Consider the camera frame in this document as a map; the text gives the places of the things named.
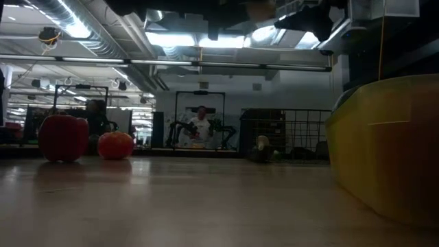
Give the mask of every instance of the wire cage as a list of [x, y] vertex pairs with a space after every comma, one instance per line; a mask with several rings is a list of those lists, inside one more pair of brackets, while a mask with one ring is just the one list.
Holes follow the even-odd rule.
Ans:
[[329, 164], [325, 121], [330, 110], [245, 109], [241, 116], [240, 152], [247, 155], [258, 136], [266, 136], [277, 163]]

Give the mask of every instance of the yellow container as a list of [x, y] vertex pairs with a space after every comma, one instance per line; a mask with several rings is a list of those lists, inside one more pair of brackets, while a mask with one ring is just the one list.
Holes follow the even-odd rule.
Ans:
[[326, 128], [343, 187], [386, 217], [439, 226], [439, 74], [365, 85]]

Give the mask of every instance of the man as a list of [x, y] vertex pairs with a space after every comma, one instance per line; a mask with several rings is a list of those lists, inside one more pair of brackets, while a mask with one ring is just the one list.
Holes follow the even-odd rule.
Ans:
[[206, 148], [209, 137], [213, 136], [213, 130], [210, 129], [211, 124], [206, 119], [206, 107], [199, 106], [197, 111], [197, 117], [191, 119], [189, 123], [197, 128], [195, 135], [191, 134], [188, 130], [185, 130], [185, 135], [189, 136], [192, 140], [192, 146], [195, 148]]

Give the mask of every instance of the tomato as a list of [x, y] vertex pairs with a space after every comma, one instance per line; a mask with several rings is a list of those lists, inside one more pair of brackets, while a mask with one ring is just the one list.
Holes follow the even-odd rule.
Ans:
[[134, 142], [132, 137], [123, 132], [103, 134], [97, 143], [97, 151], [104, 159], [123, 159], [132, 153]]

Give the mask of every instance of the white shirt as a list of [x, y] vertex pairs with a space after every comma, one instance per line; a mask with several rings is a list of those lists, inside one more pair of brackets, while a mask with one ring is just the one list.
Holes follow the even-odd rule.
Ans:
[[193, 143], [206, 147], [206, 143], [209, 140], [209, 128], [211, 124], [206, 118], [199, 120], [197, 117], [192, 118], [191, 122], [197, 127], [197, 132], [200, 133], [199, 137], [193, 140]]

